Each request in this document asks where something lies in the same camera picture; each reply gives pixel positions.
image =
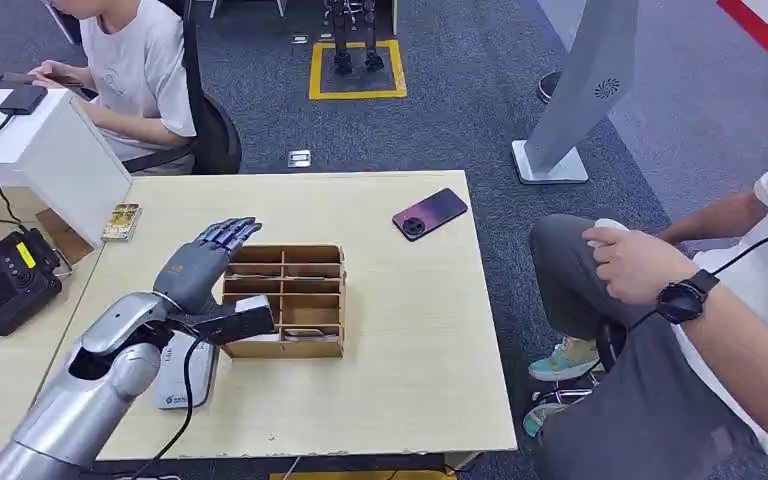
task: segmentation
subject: sneaker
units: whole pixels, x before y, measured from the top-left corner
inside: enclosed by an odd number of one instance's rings
[[[563,343],[555,345],[552,355],[528,366],[528,374],[544,382],[559,382],[578,378],[597,363],[595,341],[564,337]]]
[[[532,408],[530,412],[522,419],[522,428],[525,429],[525,433],[529,437],[537,437],[537,432],[543,428],[543,423],[547,418],[560,413],[566,409],[568,405],[560,403],[544,403]]]

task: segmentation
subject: gray stand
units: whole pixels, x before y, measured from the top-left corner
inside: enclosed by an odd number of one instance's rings
[[[628,92],[638,0],[589,0],[558,88],[528,141],[513,142],[523,183],[582,183],[575,146]]]

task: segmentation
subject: smartphone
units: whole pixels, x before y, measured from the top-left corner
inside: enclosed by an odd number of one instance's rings
[[[393,216],[393,224],[411,242],[466,213],[467,206],[451,189],[444,188]]]

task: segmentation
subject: wooden organizer box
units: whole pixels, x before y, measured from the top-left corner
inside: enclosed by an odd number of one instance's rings
[[[243,247],[223,279],[222,303],[266,295],[279,340],[240,340],[222,347],[234,358],[342,357],[346,270],[334,245]],[[321,332],[305,340],[294,334]]]

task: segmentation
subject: robot finger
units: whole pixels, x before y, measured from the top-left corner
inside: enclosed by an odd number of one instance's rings
[[[234,252],[237,251],[237,249],[243,246],[243,243],[245,243],[245,241],[248,240],[249,237],[254,235],[255,232],[258,232],[261,228],[263,228],[263,224],[261,223],[255,223],[245,227],[244,229],[240,230],[240,232],[237,233],[237,235],[225,245],[225,248],[227,248],[228,251],[233,255]]]
[[[220,225],[221,225],[221,223],[212,223],[212,224],[210,224],[207,228],[205,228],[204,230],[202,230],[201,233],[198,234],[198,236],[195,239],[195,242],[203,242],[203,241],[205,241],[205,238],[211,232],[213,232],[214,229],[219,228]]]
[[[226,228],[228,228],[229,225],[233,224],[234,222],[238,221],[238,218],[229,218],[228,220],[225,220],[224,222],[220,223],[214,228],[211,228],[209,232],[205,232],[204,240],[205,242],[215,242],[216,239],[222,235],[222,233],[225,231]]]
[[[225,222],[214,223],[205,228],[204,231],[201,232],[198,237],[196,237],[196,242],[209,242],[211,238],[216,237],[216,235],[222,230],[222,225],[224,223]]]
[[[228,241],[234,237],[237,232],[242,230],[246,225],[254,223],[254,217],[240,218],[224,227],[222,233],[216,236],[214,240],[219,245],[225,245]]]

